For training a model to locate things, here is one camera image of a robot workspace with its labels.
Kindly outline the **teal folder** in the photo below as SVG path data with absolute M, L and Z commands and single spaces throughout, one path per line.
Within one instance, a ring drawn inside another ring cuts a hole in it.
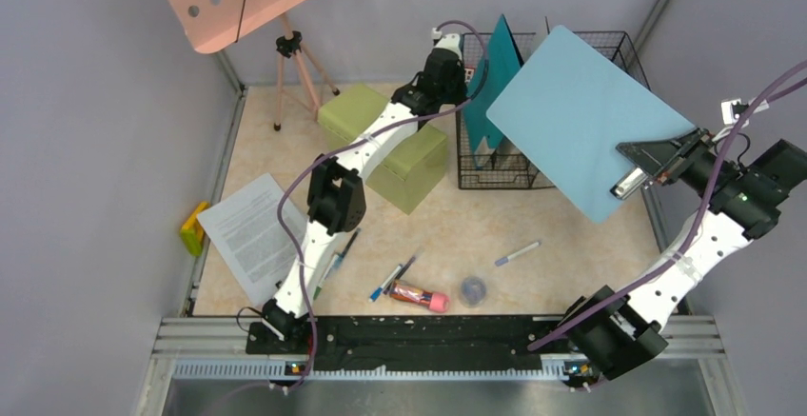
M 486 113 L 523 65 L 522 55 L 504 14 L 487 41 L 487 71 L 481 91 L 463 109 L 469 147 L 474 154 L 495 150 L 502 132 Z

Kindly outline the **light blue clipboard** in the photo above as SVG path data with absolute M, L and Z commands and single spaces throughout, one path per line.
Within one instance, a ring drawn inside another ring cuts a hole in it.
M 611 188 L 633 167 L 619 143 L 695 127 L 564 26 L 549 32 L 486 116 L 595 223 L 620 207 Z

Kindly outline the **black wire desk organizer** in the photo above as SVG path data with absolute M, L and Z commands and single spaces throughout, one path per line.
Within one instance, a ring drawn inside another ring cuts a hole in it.
M 644 87 L 649 84 L 625 31 L 586 30 L 578 37 Z M 455 115 L 457 184 L 464 190 L 542 190 L 554 185 L 507 139 L 492 151 L 473 151 L 461 113 Z

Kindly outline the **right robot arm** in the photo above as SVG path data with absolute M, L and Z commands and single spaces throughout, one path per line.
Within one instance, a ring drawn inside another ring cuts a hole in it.
M 806 153 L 779 140 L 748 166 L 720 162 L 704 129 L 671 140 L 625 142 L 618 152 L 668 185 L 682 181 L 708 204 L 693 213 L 670 246 L 621 294 L 604 286 L 580 298 L 558 325 L 561 344 L 579 351 L 607 380 L 641 366 L 668 346 L 661 333 L 679 301 L 724 258 L 777 225 L 779 205 L 806 179 Z M 599 306 L 592 316 L 581 315 Z

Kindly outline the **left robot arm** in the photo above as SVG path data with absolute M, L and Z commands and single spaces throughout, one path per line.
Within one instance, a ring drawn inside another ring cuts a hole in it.
M 364 219 L 364 181 L 402 142 L 428 121 L 461 110 L 469 101 L 463 40 L 435 30 L 423 69 L 394 91 L 380 115 L 349 145 L 320 155 L 299 175 L 308 180 L 307 219 L 290 271 L 263 305 L 259 326 L 282 352 L 316 341 L 313 296 L 330 268 L 337 242 Z

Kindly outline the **red calculator cube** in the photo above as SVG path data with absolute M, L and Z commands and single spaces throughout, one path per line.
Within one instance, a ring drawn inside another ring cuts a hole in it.
M 464 69 L 464 82 L 466 84 L 469 84 L 471 82 L 471 80 L 473 79 L 473 77 L 475 75 L 475 71 L 476 70 L 474 68 L 465 68 Z

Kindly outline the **green rectangular box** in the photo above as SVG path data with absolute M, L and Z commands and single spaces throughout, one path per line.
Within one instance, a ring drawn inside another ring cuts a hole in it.
M 352 143 L 382 113 L 388 98 L 357 84 L 323 104 L 318 123 L 327 147 Z M 412 213 L 446 174 L 448 136 L 427 124 L 395 147 L 365 184 L 405 214 Z

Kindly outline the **white blue marker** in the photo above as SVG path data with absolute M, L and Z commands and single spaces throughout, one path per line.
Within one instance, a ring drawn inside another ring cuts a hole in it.
M 501 267 L 501 266 L 503 266 L 503 265 L 505 265 L 505 264 L 519 258 L 520 256 L 524 255 L 525 253 L 527 253 L 527 252 L 529 252 L 529 251 L 531 251 L 531 250 L 533 250 L 535 248 L 538 248 L 540 245 L 541 245 L 541 241 L 536 241 L 534 243 L 531 243 L 531 244 L 529 244 L 529 245 L 527 245 L 527 246 L 525 246 L 525 247 L 523 247 L 521 249 L 515 250 L 515 251 L 513 251 L 513 252 L 511 252 L 511 253 L 509 253 L 509 254 L 507 254 L 507 255 L 499 258 L 499 259 L 497 259 L 495 261 L 494 265 L 496 267 Z

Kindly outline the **black pen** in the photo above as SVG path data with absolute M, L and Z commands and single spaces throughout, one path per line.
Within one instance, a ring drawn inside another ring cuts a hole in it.
M 359 234 L 361 233 L 361 231 L 362 231 L 361 228 L 356 228 L 353 231 L 351 237 L 349 238 L 349 240 L 346 243 L 346 245 L 344 246 L 344 248 L 340 252 L 336 253 L 336 256 L 335 256 L 335 259 L 334 259 L 334 262 L 333 262 L 333 267 L 332 267 L 333 269 L 338 268 L 342 264 L 344 258 L 346 257 L 348 252 L 351 250 L 352 246 L 354 245 L 354 243 L 355 243 L 356 239 L 358 238 Z

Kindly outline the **clear round container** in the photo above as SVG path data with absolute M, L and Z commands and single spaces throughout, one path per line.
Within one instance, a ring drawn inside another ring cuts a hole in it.
M 466 307 L 477 307 L 486 298 L 487 287 L 484 280 L 477 276 L 465 277 L 460 283 L 460 300 Z

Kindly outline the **pink capped pencil tube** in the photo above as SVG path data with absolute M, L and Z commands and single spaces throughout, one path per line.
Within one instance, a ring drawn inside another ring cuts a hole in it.
M 449 306 L 446 294 L 413 286 L 403 280 L 396 280 L 388 295 L 394 300 L 424 307 L 435 313 L 445 313 Z

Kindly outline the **blue capped marker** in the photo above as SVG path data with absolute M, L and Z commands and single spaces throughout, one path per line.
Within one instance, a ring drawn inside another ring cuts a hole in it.
M 395 280 L 396 276 L 401 272 L 404 268 L 403 264 L 396 265 L 390 274 L 384 279 L 384 281 L 371 293 L 368 298 L 369 302 L 375 302 L 378 298 L 384 293 L 384 291 L 389 287 L 389 285 Z

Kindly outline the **printed paper clipboard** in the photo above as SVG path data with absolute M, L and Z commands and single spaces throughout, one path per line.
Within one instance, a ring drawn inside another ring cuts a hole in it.
M 285 232 L 303 241 L 306 218 L 288 201 L 283 222 L 277 208 L 284 191 L 265 173 L 201 212 L 198 222 L 244 290 L 249 302 L 261 305 L 277 292 L 297 252 Z

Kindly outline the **yellow green block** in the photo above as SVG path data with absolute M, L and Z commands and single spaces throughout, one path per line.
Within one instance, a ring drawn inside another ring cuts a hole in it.
M 179 237 L 187 252 L 193 257 L 199 257 L 204 250 L 206 233 L 199 222 L 198 216 L 208 208 L 209 202 L 200 202 L 179 229 Z

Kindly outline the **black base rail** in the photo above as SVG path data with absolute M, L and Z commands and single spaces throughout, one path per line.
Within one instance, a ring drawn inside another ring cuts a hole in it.
M 552 353 L 577 353 L 565 338 L 536 350 L 554 317 L 532 315 L 320 316 L 291 338 L 279 339 L 262 323 L 250 325 L 246 353 L 313 353 L 317 371 L 482 372 L 537 370 Z

